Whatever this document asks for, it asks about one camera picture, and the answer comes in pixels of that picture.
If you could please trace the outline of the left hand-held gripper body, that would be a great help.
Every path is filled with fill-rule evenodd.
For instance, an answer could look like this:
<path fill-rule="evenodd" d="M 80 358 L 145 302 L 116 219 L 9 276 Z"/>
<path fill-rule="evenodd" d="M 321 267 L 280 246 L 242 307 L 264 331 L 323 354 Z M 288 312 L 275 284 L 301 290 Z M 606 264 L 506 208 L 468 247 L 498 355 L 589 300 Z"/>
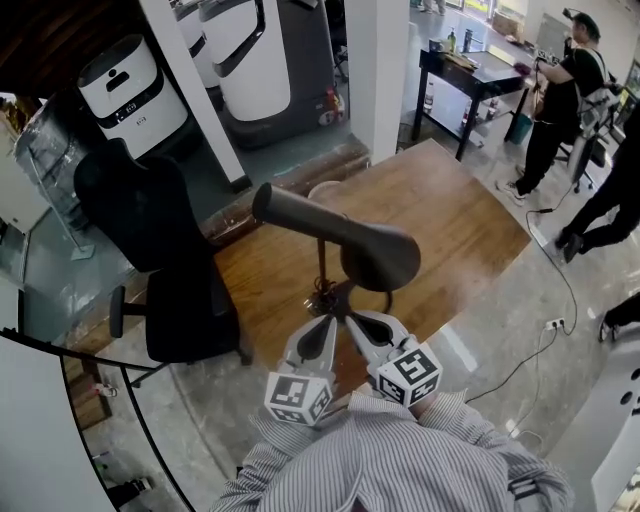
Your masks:
<path fill-rule="evenodd" d="M 335 374 L 314 364 L 292 364 L 282 358 L 270 372 L 264 406 L 278 421 L 314 426 L 333 399 Z"/>

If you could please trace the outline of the black desk lamp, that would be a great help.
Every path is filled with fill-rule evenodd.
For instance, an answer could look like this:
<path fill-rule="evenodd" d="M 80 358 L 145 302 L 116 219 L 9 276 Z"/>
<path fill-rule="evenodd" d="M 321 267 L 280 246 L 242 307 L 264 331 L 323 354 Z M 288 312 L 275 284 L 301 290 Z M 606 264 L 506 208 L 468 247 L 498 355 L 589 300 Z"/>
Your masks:
<path fill-rule="evenodd" d="M 261 185 L 252 203 L 254 218 L 317 240 L 319 276 L 307 301 L 310 313 L 343 318 L 351 311 L 349 294 L 358 286 L 383 293 L 383 311 L 391 311 L 393 293 L 410 283 L 421 266 L 420 248 L 413 237 L 389 225 L 359 222 L 308 198 L 270 183 Z M 326 247 L 340 247 L 340 263 L 348 281 L 340 285 L 326 271 Z"/>

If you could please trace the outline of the person's left forearm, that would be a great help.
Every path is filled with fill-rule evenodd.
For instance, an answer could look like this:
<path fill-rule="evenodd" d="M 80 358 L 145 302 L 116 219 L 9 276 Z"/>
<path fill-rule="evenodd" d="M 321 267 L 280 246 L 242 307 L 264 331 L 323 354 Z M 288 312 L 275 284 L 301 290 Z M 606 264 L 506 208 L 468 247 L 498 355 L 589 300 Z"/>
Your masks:
<path fill-rule="evenodd" d="M 250 423 L 259 440 L 246 456 L 246 462 L 250 459 L 266 460 L 274 457 L 276 452 L 291 459 L 311 446 L 320 434 L 315 427 L 280 422 L 264 414 L 251 416 Z"/>

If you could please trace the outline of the person's striped shirt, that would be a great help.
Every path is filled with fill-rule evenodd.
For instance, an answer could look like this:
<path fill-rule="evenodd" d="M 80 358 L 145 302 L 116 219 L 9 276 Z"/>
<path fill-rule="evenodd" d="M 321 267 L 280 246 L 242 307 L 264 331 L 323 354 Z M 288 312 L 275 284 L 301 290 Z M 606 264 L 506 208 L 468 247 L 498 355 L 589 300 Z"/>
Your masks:
<path fill-rule="evenodd" d="M 410 408 L 353 392 L 297 456 L 244 460 L 210 512 L 572 512 L 562 471 L 516 440 L 474 446 Z"/>

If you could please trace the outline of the dark brown rolled mat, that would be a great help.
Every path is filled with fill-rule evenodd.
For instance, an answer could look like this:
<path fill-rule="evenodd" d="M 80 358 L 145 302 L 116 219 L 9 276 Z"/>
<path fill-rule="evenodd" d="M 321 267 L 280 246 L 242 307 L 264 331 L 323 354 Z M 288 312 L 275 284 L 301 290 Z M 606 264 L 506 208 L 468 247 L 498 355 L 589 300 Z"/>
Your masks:
<path fill-rule="evenodd" d="M 320 183 L 344 181 L 362 172 L 370 164 L 369 151 L 364 144 L 350 137 L 330 152 L 274 177 L 278 187 L 307 196 Z M 258 186 L 251 186 L 234 199 L 229 206 L 200 223 L 200 230 L 209 243 L 224 248 L 248 235 L 260 226 L 252 215 L 252 202 Z"/>

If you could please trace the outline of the white rounded machine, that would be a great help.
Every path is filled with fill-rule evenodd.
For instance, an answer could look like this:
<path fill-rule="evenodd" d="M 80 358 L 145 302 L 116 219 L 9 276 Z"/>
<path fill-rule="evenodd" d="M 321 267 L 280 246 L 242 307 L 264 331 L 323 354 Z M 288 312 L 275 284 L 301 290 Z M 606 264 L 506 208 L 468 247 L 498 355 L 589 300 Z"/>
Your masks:
<path fill-rule="evenodd" d="M 614 348 L 581 410 L 547 455 L 573 512 L 609 512 L 640 466 L 640 340 Z"/>

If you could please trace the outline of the wooden pallet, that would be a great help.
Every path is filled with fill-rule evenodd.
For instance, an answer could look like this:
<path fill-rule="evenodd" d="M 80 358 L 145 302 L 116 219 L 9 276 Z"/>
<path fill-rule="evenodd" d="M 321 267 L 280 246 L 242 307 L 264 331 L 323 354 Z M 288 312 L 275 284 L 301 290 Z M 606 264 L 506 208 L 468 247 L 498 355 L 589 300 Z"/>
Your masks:
<path fill-rule="evenodd" d="M 112 416 L 107 399 L 96 386 L 102 383 L 98 366 L 89 361 L 64 356 L 63 365 L 73 409 L 81 431 Z"/>

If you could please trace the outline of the teal bin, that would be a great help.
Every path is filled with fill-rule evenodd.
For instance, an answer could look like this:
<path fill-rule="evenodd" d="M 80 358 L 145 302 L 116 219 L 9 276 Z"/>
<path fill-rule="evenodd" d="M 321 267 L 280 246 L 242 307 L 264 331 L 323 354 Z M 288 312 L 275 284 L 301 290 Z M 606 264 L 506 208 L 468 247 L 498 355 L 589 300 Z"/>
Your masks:
<path fill-rule="evenodd" d="M 515 118 L 515 125 L 509 137 L 509 141 L 514 145 L 521 145 L 529 134 L 533 125 L 533 120 L 523 113 Z"/>

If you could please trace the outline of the grey office chair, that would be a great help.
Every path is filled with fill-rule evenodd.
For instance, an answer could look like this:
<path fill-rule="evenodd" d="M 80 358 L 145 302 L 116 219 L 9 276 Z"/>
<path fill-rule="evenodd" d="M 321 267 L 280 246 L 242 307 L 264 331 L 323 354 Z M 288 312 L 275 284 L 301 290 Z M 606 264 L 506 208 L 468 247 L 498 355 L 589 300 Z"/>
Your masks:
<path fill-rule="evenodd" d="M 606 143 L 608 140 L 605 136 L 595 134 L 590 138 L 579 134 L 571 148 L 560 145 L 558 155 L 555 157 L 557 162 L 563 162 L 567 166 L 567 171 L 571 175 L 571 183 L 573 191 L 578 194 L 581 189 L 581 179 L 585 177 L 588 181 L 588 189 L 594 188 L 594 180 L 587 172 L 587 166 L 593 162 L 598 168 L 603 168 L 606 163 Z"/>

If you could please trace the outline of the black table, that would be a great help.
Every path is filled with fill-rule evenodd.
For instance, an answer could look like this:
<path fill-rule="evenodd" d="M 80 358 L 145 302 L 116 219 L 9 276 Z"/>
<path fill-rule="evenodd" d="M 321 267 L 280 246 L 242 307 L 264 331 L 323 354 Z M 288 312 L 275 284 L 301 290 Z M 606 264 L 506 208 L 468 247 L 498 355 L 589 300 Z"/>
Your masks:
<path fill-rule="evenodd" d="M 504 136 L 508 141 L 515 125 L 515 118 L 523 113 L 525 101 L 531 87 L 525 77 L 514 70 L 513 66 L 488 51 L 475 52 L 480 65 L 472 70 L 464 68 L 446 57 L 445 53 L 431 53 L 425 49 L 420 52 L 420 80 L 416 111 L 411 129 L 411 141 L 420 138 L 422 121 L 440 128 L 458 142 L 455 158 L 460 161 L 466 151 L 470 136 L 476 126 L 480 105 L 488 100 L 518 92 L 520 100 L 515 109 L 507 113 L 512 116 Z M 433 106 L 430 114 L 423 112 L 423 102 L 428 80 L 433 77 L 446 84 L 445 95 L 441 103 Z M 461 125 L 465 105 L 472 100 L 469 119 L 466 126 Z"/>

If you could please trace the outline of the white board panel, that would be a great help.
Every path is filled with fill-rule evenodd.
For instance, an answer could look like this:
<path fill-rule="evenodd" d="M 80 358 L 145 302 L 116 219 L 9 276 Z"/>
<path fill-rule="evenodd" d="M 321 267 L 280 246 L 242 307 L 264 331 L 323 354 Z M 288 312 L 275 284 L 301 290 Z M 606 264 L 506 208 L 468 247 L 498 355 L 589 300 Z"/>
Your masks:
<path fill-rule="evenodd" d="M 0 337 L 0 512 L 116 512 L 59 357 Z"/>

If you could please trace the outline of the large white grey delivery robot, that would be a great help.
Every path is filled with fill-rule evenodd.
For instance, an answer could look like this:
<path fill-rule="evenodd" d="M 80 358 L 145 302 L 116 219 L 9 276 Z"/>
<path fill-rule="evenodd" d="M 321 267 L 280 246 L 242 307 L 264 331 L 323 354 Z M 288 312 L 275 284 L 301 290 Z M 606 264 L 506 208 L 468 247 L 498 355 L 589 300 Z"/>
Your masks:
<path fill-rule="evenodd" d="M 219 78 L 214 71 L 208 42 L 199 18 L 199 1 L 176 4 L 173 13 L 204 87 L 218 87 Z"/>
<path fill-rule="evenodd" d="M 233 142 L 255 150 L 343 121 L 324 0 L 202 0 Z"/>

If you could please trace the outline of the transparent display stand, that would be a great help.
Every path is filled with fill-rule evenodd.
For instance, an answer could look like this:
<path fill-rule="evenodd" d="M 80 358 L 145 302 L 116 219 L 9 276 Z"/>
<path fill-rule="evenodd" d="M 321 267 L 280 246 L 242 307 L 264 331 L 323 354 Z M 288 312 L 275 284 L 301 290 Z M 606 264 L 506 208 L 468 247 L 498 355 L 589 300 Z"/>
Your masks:
<path fill-rule="evenodd" d="M 73 261 L 93 256 L 95 247 L 76 240 L 89 224 L 74 188 L 79 163 L 104 136 L 75 90 L 46 100 L 19 135 L 14 156 L 20 168 L 48 202 L 68 239 Z"/>

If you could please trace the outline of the brown wooden staircase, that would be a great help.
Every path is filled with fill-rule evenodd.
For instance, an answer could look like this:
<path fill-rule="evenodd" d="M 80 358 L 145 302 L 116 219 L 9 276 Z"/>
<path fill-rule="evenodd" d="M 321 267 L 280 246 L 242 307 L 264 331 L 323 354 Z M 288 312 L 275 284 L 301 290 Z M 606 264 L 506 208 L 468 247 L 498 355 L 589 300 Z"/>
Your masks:
<path fill-rule="evenodd" d="M 0 92 L 48 98 L 136 33 L 155 38 L 139 0 L 0 0 Z"/>

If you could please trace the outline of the wall display screen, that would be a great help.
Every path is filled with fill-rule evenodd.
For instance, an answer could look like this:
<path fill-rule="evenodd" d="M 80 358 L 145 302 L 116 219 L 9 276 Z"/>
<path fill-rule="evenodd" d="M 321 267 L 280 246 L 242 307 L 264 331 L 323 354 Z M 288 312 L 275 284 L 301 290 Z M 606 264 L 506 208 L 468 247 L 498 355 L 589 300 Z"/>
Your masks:
<path fill-rule="evenodd" d="M 640 101 L 640 61 L 634 60 L 621 95 L 617 124 L 622 126 Z"/>

